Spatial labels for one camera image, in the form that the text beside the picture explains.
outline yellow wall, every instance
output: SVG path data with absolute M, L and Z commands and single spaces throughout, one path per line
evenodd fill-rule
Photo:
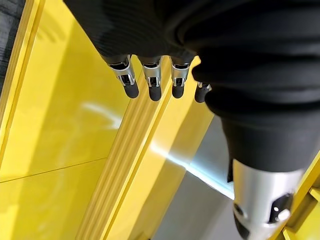
M 0 239 L 74 239 L 129 98 L 61 0 L 27 61 L 2 129 Z

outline robotic hand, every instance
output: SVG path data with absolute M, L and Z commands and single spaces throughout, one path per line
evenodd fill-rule
M 161 97 L 161 56 L 180 98 L 190 62 L 195 99 L 221 117 L 243 239 L 265 240 L 291 213 L 320 143 L 320 3 L 316 0 L 65 0 L 131 98 L 130 55 Z

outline yellow ledge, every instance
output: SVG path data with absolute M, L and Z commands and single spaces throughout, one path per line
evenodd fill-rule
M 320 203 L 320 189 L 312 187 L 309 193 Z
M 0 168 L 45 0 L 26 0 L 0 97 Z
M 282 233 L 285 240 L 297 240 L 295 233 L 289 227 L 285 227 Z
M 191 74 L 183 97 L 172 97 L 170 69 L 166 57 L 159 102 L 150 100 L 144 75 L 138 79 L 140 95 L 129 103 L 76 239 L 148 240 L 161 223 L 213 117 L 194 101 Z

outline black rubber tip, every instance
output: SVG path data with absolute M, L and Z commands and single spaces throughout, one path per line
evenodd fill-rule
M 133 85 L 125 86 L 124 91 L 126 95 L 131 99 L 135 99 L 136 97 L 138 97 L 139 89 L 138 89 L 137 82 L 135 81 Z
M 233 214 L 233 216 L 234 216 L 234 222 L 235 222 L 236 229 L 238 230 L 240 236 L 242 237 L 243 240 L 248 239 L 248 237 L 250 235 L 249 230 L 246 229 L 246 227 L 243 226 L 241 224 L 241 222 L 239 222 L 239 220 L 237 219 L 235 214 Z
M 196 86 L 194 100 L 197 103 L 203 103 L 205 101 L 205 96 L 209 91 L 209 88 Z
M 174 96 L 176 99 L 181 98 L 184 94 L 184 91 L 184 86 L 172 86 L 172 96 Z
M 149 87 L 149 96 L 152 101 L 159 101 L 161 98 L 161 87 L 160 86 L 152 86 Z

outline black fingertip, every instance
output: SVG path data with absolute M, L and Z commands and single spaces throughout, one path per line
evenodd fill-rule
M 138 97 L 139 89 L 138 89 L 137 82 L 135 81 L 133 85 L 125 86 L 124 91 L 126 95 L 131 99 L 135 99 L 136 97 Z
M 197 103 L 203 103 L 205 101 L 206 94 L 210 91 L 209 88 L 196 86 L 194 100 Z
M 161 98 L 161 87 L 160 86 L 152 86 L 149 87 L 149 96 L 152 101 L 159 101 Z
M 176 99 L 179 99 L 183 96 L 184 90 L 184 86 L 172 86 L 172 96 L 174 96 Z

